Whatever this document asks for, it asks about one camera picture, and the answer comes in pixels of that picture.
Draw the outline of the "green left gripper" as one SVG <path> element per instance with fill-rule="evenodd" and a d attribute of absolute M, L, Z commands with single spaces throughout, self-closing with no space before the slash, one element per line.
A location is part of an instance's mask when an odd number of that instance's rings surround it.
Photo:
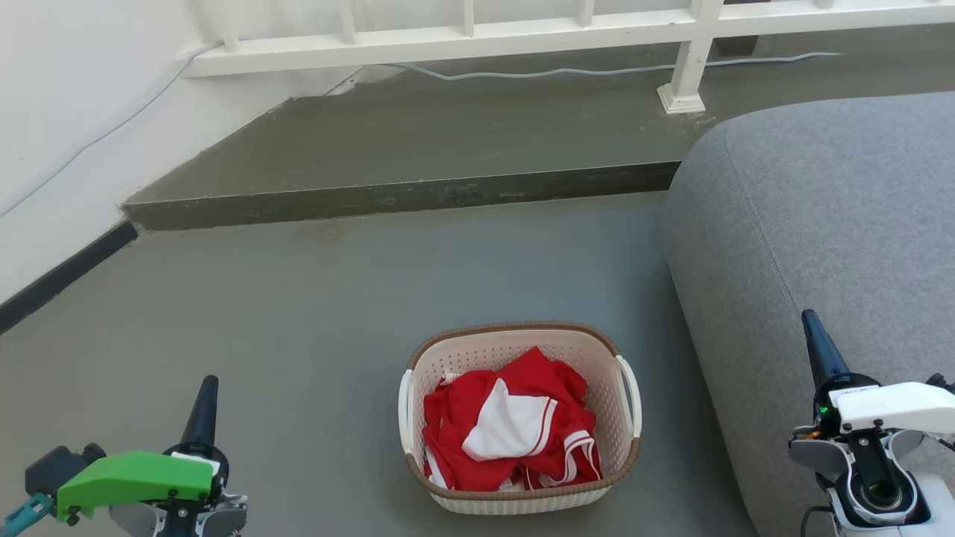
<path fill-rule="evenodd" d="M 219 378 L 206 375 L 190 412 L 183 443 L 215 445 Z M 215 450 L 210 458 L 187 454 L 129 451 L 112 456 L 76 454 L 58 446 L 57 461 L 66 463 L 67 479 L 57 486 L 57 520 L 91 518 L 96 509 L 129 503 L 160 506 L 211 506 L 225 489 L 228 459 Z"/>

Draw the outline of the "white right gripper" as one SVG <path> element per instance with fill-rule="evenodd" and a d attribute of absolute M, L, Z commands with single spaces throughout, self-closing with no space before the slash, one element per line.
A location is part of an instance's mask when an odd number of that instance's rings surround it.
<path fill-rule="evenodd" d="M 815 390 L 850 374 L 818 313 L 802 310 L 801 320 Z M 925 382 L 846 387 L 824 394 L 815 418 L 830 436 L 874 429 L 955 435 L 955 395 Z"/>

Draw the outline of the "grey fabric sofa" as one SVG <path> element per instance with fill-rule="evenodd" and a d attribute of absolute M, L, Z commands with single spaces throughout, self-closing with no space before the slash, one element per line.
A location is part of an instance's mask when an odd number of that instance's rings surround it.
<path fill-rule="evenodd" d="M 955 385 L 955 92 L 722 122 L 683 158 L 663 233 L 751 523 L 798 537 L 826 501 L 787 448 L 812 422 L 803 310 L 851 371 Z"/>

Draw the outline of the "white wooden railing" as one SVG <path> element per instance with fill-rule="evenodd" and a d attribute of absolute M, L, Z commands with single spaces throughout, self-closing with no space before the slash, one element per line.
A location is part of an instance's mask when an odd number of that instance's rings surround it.
<path fill-rule="evenodd" d="M 543 52 L 676 43 L 671 81 L 658 89 L 664 111 L 701 113 L 699 86 L 713 43 L 754 35 L 955 23 L 955 0 L 557 0 L 536 10 L 491 0 L 398 0 L 412 15 L 380 26 L 356 15 L 356 0 L 334 7 L 327 34 L 243 38 L 230 0 L 204 0 L 215 41 L 189 61 L 188 78 L 248 75 Z"/>

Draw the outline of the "black baseboard strip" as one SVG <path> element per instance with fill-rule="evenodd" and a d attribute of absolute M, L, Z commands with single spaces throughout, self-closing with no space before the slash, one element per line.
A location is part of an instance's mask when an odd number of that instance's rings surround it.
<path fill-rule="evenodd" d="M 78 254 L 55 266 L 50 272 L 31 283 L 26 289 L 0 305 L 0 336 L 38 309 L 61 295 L 68 286 L 110 259 L 139 238 L 139 231 L 125 220 L 108 233 L 91 242 Z"/>

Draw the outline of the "red white sports garment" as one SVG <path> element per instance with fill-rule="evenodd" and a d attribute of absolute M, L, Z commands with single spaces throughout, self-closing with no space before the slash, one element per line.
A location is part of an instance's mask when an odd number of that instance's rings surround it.
<path fill-rule="evenodd" d="M 539 348 L 449 375 L 423 401 L 424 474 L 453 492 L 532 492 L 603 479 L 586 381 Z"/>

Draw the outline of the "cream plastic laundry basket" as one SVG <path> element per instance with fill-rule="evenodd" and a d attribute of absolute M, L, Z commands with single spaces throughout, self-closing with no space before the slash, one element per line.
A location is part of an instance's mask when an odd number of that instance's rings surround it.
<path fill-rule="evenodd" d="M 444 377 L 497 371 L 535 347 L 549 359 L 563 361 L 586 381 L 584 402 L 597 419 L 595 439 L 603 479 L 532 492 L 453 492 L 433 485 L 423 471 L 426 395 Z M 593 503 L 631 472 L 641 449 L 640 390 L 630 364 L 603 333 L 574 323 L 464 327 L 433 336 L 413 354 L 404 371 L 397 415 L 410 472 L 443 509 L 465 515 L 529 515 Z"/>

